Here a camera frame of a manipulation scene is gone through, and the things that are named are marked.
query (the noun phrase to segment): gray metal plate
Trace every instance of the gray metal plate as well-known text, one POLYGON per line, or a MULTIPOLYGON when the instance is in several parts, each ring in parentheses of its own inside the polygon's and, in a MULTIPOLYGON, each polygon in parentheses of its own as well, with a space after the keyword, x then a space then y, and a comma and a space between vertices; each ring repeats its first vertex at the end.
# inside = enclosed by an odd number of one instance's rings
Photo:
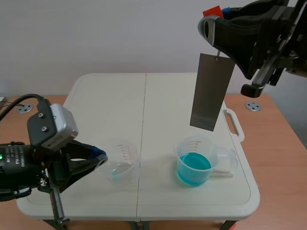
POLYGON ((261 110, 261 104, 253 101, 249 101, 245 103, 245 107, 250 111, 258 112, 261 110))
POLYGON ((18 106, 17 107, 17 112, 19 114, 25 114, 27 112, 30 112, 33 109, 33 104, 32 103, 28 103, 28 104, 24 104, 24 106, 18 106))
POLYGON ((190 126, 213 131, 235 67, 230 58, 201 54, 190 126))

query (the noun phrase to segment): red part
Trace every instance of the red part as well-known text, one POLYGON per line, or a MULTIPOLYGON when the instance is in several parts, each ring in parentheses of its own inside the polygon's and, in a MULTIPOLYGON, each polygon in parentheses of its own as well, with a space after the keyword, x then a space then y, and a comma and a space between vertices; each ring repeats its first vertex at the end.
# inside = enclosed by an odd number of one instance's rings
POLYGON ((236 224, 234 224, 229 230, 234 230, 236 227, 236 224))
POLYGON ((213 7, 211 9, 208 9, 208 10, 202 12, 202 14, 203 14, 204 17, 216 15, 216 16, 219 16, 221 18, 224 18, 223 12, 222 12, 220 6, 216 6, 216 7, 213 7))

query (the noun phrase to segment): empty measuring cup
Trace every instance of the empty measuring cup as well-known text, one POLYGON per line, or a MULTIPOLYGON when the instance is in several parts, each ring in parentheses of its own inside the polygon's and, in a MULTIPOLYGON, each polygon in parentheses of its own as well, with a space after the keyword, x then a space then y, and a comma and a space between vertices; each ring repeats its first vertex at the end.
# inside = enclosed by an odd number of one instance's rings
POLYGON ((233 150, 219 147, 202 136, 186 138, 177 147, 177 173, 189 185, 203 184, 213 171, 232 176, 238 164, 233 150))
POLYGON ((110 147, 107 155, 108 162, 98 168, 98 173, 121 190, 135 187, 139 182, 141 160, 137 148, 127 141, 120 141, 110 147))

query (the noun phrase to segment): black cable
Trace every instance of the black cable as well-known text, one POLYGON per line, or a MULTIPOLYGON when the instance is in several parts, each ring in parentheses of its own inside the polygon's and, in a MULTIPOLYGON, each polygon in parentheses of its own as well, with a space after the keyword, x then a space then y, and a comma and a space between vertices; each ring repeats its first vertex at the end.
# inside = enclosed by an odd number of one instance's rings
POLYGON ((15 101, 13 101, 1 114, 0 114, 0 121, 6 116, 6 114, 9 113, 10 110, 12 110, 15 106, 17 106, 20 102, 24 101, 25 99, 29 98, 36 98, 39 102, 44 100, 44 98, 38 94, 26 94, 24 96, 21 96, 20 98, 17 98, 15 101))
MULTIPOLYGON (((12 103, 12 102, 5 102, 5 101, 1 101, 1 102, 3 102, 3 103, 12 103)), ((24 104, 18 104, 18 105, 24 106, 24 104)), ((6 105, 6 106, 7 106, 7 105, 6 105)))
MULTIPOLYGON (((1 108, 3 108, 3 107, 7 107, 7 106, 10 106, 10 105, 4 105, 4 106, 1 106, 1 107, 0 107, 0 109, 1 109, 1 108)), ((22 104, 18 104, 17 106, 24 106, 24 105, 22 105, 22 104)))

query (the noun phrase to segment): table handle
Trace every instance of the table handle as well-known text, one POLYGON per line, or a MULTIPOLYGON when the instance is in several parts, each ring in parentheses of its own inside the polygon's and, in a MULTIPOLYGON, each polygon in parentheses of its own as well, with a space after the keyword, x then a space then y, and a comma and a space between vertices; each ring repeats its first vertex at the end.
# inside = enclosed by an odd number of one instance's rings
POLYGON ((224 109, 223 110, 224 115, 227 115, 230 117, 230 120, 235 128, 236 134, 231 133, 231 135, 236 135, 240 142, 242 142, 245 138, 244 132, 242 130, 242 127, 240 125, 240 122, 238 120, 238 117, 236 116, 235 112, 231 109, 224 109))

